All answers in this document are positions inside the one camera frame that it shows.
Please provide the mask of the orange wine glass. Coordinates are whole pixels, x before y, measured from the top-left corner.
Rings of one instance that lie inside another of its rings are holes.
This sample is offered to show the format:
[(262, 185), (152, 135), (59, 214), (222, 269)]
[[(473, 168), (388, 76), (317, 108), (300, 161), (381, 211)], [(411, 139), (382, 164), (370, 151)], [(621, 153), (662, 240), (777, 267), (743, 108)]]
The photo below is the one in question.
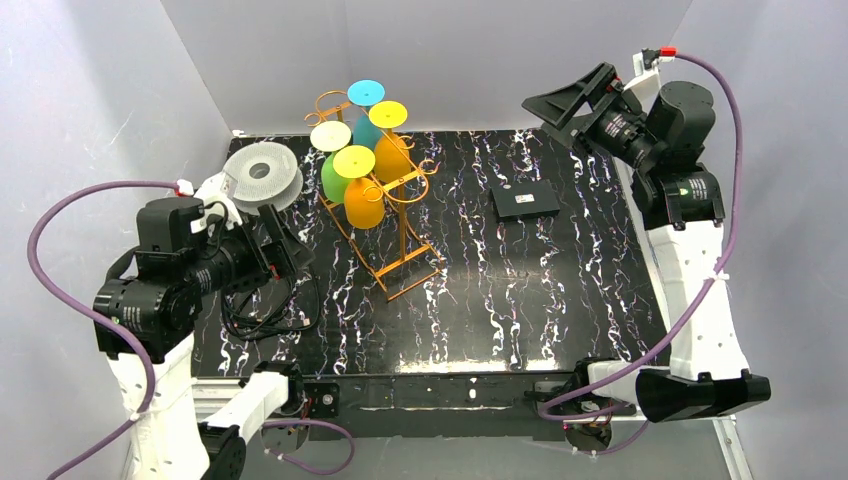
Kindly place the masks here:
[(343, 205), (348, 223), (357, 229), (377, 226), (384, 218), (383, 190), (370, 178), (375, 153), (361, 145), (349, 145), (335, 154), (334, 170), (347, 181)]
[(368, 113), (370, 122), (378, 128), (381, 136), (374, 148), (374, 174), (382, 183), (390, 183), (412, 168), (406, 143), (393, 132), (408, 117), (406, 107), (397, 101), (384, 100), (375, 104)]

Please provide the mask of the blue wine glass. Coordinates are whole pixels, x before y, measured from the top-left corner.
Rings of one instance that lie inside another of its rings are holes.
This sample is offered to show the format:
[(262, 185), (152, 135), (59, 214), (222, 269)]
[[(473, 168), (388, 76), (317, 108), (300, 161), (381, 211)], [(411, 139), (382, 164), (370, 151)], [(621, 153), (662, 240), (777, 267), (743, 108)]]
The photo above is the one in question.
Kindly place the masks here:
[(362, 79), (354, 82), (347, 90), (348, 100), (365, 109), (365, 113), (357, 120), (353, 129), (353, 144), (373, 150), (382, 133), (369, 119), (370, 108), (381, 102), (385, 97), (385, 88), (376, 80)]

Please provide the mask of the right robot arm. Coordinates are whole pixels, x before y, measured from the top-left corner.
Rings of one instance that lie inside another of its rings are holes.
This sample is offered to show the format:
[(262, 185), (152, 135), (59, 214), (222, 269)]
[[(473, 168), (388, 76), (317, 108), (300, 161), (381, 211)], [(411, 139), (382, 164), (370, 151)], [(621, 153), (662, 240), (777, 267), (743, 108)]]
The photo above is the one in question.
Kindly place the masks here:
[(606, 399), (660, 423), (732, 415), (767, 401), (770, 381), (751, 371), (732, 320), (725, 267), (734, 217), (700, 160), (716, 119), (712, 93), (689, 81), (659, 84), (651, 69), (623, 83), (602, 63), (523, 107), (567, 148), (602, 150), (631, 168), (667, 308), (665, 335), (645, 355), (579, 363), (578, 386), (540, 402), (538, 415), (574, 423), (581, 415), (562, 414), (561, 405)]

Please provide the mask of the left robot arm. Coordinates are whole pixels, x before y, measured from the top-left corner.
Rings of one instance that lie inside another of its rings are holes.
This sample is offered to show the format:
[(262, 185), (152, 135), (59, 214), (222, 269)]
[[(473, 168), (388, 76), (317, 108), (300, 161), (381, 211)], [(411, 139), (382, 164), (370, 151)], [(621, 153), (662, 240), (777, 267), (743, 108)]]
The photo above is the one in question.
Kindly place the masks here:
[(210, 242), (193, 228), (209, 213), (222, 216), (224, 208), (193, 197), (148, 202), (136, 217), (137, 275), (111, 274), (93, 303), (136, 336), (153, 364), (152, 402), (132, 433), (136, 479), (238, 478), (250, 439), (292, 396), (293, 367), (264, 362), (216, 413), (197, 419), (191, 353), (204, 297), (292, 283), (315, 258), (270, 205), (260, 208), (270, 235), (264, 245), (243, 226)]

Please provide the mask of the green wine glass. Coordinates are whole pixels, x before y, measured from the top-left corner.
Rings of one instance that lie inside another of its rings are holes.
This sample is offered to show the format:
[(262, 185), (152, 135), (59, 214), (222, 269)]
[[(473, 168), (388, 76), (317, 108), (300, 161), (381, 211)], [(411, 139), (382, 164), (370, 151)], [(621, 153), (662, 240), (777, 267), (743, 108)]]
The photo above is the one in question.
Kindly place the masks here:
[(332, 203), (343, 203), (350, 179), (340, 176), (334, 168), (336, 153), (347, 147), (352, 139), (351, 129), (342, 121), (328, 120), (315, 126), (310, 133), (312, 146), (327, 154), (321, 167), (324, 196)]

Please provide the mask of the black flat box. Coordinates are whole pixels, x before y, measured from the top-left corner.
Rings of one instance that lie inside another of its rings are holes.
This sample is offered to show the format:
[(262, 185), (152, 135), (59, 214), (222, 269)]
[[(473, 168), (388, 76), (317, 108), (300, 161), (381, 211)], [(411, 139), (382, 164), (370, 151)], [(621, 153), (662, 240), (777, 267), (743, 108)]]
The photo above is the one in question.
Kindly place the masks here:
[(549, 180), (493, 186), (489, 193), (499, 221), (556, 216), (560, 204)]

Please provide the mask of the white filament spool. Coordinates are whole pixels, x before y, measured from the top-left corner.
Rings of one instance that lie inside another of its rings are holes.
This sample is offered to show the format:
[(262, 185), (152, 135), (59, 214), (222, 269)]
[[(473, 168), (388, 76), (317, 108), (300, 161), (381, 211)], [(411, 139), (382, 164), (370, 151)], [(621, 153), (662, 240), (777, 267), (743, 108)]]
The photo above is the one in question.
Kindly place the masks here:
[(223, 171), (235, 182), (232, 199), (239, 211), (258, 214), (261, 205), (276, 211), (289, 207), (301, 194), (303, 175), (297, 157), (287, 146), (258, 142), (236, 151)]

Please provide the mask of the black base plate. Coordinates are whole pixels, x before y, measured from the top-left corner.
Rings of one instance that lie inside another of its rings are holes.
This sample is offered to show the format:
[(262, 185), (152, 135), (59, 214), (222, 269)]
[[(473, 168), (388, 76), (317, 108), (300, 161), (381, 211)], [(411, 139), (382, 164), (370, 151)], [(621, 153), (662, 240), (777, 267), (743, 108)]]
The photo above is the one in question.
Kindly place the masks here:
[(530, 437), (557, 440), (564, 430), (536, 413), (534, 396), (569, 372), (298, 375), (292, 413), (334, 423), (354, 438)]

